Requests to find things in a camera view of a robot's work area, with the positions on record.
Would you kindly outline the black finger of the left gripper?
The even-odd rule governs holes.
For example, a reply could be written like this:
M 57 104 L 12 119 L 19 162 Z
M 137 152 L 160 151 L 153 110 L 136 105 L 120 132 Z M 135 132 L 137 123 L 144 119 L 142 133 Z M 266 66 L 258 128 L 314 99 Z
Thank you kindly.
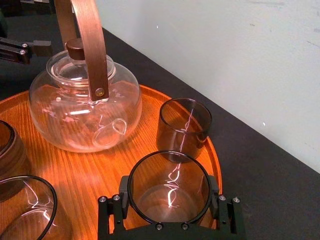
M 3 60 L 29 64 L 30 59 L 37 57 L 50 57 L 53 55 L 52 43 L 46 40 L 33 42 L 20 42 L 8 38 L 0 38 L 0 58 Z

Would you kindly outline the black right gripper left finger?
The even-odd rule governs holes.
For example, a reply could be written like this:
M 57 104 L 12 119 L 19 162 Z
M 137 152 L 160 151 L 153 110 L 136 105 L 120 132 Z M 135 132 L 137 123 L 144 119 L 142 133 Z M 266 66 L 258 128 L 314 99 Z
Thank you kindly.
M 124 220 L 127 218 L 130 204 L 128 194 L 129 176 L 121 178 L 119 193 L 111 198 L 101 196 L 98 198 L 98 240 L 124 240 L 126 228 Z M 113 216 L 114 229 L 110 233 L 110 216 Z

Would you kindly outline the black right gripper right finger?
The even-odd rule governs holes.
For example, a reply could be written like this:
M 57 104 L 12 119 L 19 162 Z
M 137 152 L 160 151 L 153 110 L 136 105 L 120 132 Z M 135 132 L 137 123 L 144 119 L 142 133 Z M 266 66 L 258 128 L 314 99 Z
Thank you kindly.
M 210 212 L 215 220 L 215 235 L 244 235 L 245 224 L 240 198 L 235 196 L 227 198 L 219 194 L 216 178 L 209 176 L 210 180 Z

